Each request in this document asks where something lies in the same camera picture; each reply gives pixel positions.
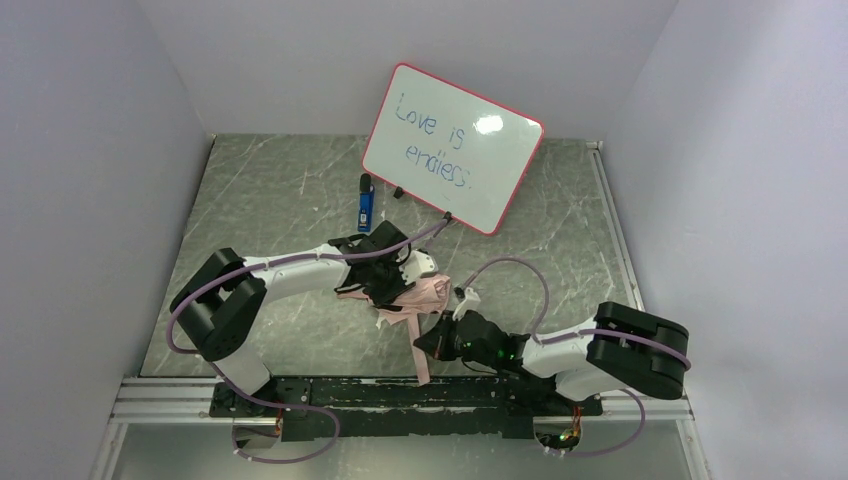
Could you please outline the pink folding umbrella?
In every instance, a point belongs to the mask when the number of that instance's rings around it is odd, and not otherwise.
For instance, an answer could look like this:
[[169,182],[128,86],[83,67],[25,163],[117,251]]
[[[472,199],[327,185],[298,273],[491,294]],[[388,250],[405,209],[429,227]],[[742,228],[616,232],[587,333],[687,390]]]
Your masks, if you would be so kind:
[[435,274],[419,279],[412,289],[401,294],[390,306],[377,307],[373,300],[359,290],[337,293],[336,297],[366,301],[376,310],[377,329],[381,329],[384,324],[406,325],[418,384],[423,386],[431,381],[431,376],[425,353],[413,345],[421,336],[420,317],[441,315],[448,306],[451,291],[451,278],[445,274]]

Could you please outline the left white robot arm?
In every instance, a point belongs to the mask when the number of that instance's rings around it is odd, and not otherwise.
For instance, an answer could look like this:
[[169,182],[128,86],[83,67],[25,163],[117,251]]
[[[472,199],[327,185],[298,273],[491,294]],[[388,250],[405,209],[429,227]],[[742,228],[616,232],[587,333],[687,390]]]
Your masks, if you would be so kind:
[[402,267],[411,239],[389,221],[370,233],[331,239],[311,250],[272,257],[215,251],[169,306],[168,327],[180,327],[200,355],[246,394],[269,388],[271,373],[248,337],[272,303],[318,290],[364,293],[389,304],[413,283]]

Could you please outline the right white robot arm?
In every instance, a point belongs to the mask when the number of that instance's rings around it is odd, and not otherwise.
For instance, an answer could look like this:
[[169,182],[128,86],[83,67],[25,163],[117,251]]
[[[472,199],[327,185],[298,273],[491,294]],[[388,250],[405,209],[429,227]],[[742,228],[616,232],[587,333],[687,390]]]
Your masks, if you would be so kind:
[[688,342],[684,326],[607,301],[574,327],[536,335],[509,334],[474,310],[460,319],[446,312],[413,345],[434,360],[476,363],[524,390],[578,402],[624,388],[680,399]]

